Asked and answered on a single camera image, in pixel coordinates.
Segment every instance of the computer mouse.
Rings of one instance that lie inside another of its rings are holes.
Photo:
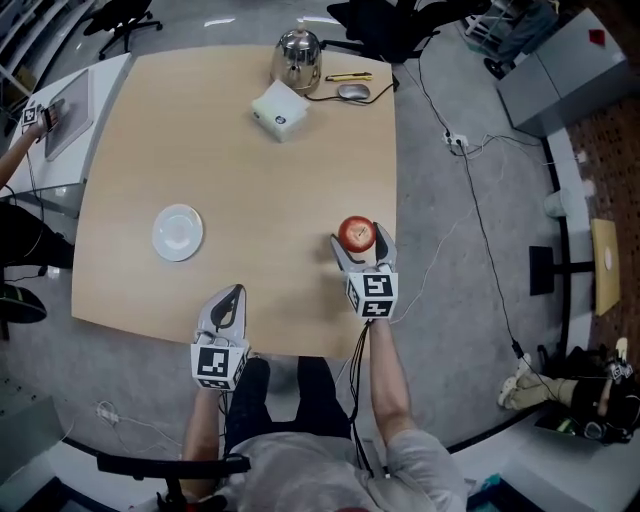
[[[364,84],[344,84],[338,87],[338,96],[344,100],[366,100],[371,91]]]

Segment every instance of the power strip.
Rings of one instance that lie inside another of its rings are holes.
[[[459,133],[449,132],[449,135],[447,135],[447,132],[445,131],[442,134],[442,141],[448,146],[452,146],[454,148],[459,147],[460,144],[462,144],[463,148],[469,147],[469,141],[467,140],[467,137]]]

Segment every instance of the white plate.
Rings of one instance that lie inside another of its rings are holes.
[[[174,204],[156,217],[151,241],[165,260],[183,261],[198,250],[203,234],[198,212],[186,204]]]

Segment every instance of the black stand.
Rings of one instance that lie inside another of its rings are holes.
[[[529,294],[533,296],[553,293],[556,275],[594,272],[595,269],[593,261],[555,265],[551,247],[531,246],[529,247]]]
[[[144,478],[164,478],[167,495],[164,499],[158,493],[158,509],[161,512],[186,512],[187,500],[182,494],[180,480],[220,480],[235,473],[246,473],[251,469],[249,459],[242,455],[228,455],[222,460],[193,462],[134,459],[99,454],[98,469],[105,473],[132,476],[135,480]],[[213,496],[198,503],[196,510],[222,511],[227,506],[223,496]]]
[[[124,52],[128,53],[129,52],[129,36],[131,35],[131,32],[133,32],[134,30],[137,30],[139,28],[144,28],[144,27],[156,27],[156,30],[162,30],[162,23],[160,23],[159,21],[149,21],[149,22],[141,23],[140,20],[144,17],[150,20],[151,18],[153,18],[153,15],[149,11],[147,11],[139,19],[134,20],[131,23],[127,23],[122,27],[117,27],[113,32],[113,36],[111,37],[111,39],[109,39],[107,44],[105,44],[102,48],[100,48],[100,52],[98,53],[98,59],[104,60],[105,58],[104,52],[107,51],[111,46],[113,46],[113,44],[117,42],[118,39],[120,39],[121,37],[124,38]]]

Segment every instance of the gray t-shirt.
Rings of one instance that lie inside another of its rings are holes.
[[[467,491],[453,458],[421,430],[405,430],[387,447],[390,478],[356,467],[354,444],[296,432],[265,434],[239,444],[251,470],[232,475],[218,491],[238,512],[457,512]]]

